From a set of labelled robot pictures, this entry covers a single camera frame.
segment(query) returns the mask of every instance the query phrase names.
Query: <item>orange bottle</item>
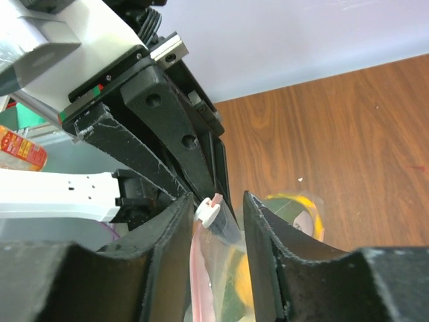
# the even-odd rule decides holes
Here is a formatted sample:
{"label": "orange bottle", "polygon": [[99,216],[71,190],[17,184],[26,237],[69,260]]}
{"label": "orange bottle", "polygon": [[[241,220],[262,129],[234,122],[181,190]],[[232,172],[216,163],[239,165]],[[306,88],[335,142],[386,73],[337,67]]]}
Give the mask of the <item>orange bottle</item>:
{"label": "orange bottle", "polygon": [[40,171],[47,160],[43,147],[0,125],[0,168]]}

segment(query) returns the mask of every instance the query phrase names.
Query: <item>purple cable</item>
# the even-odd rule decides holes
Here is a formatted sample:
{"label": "purple cable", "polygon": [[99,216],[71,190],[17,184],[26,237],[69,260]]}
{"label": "purple cable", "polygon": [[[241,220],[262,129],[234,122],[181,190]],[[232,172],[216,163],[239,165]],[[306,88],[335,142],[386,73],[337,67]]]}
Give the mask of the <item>purple cable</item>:
{"label": "purple cable", "polygon": [[99,223],[100,226],[102,226],[104,229],[106,229],[111,235],[112,235],[112,240],[116,240],[121,238],[121,236],[115,231],[114,228],[110,227],[109,225],[107,225],[106,223],[102,223],[100,221],[97,221],[97,223]]}

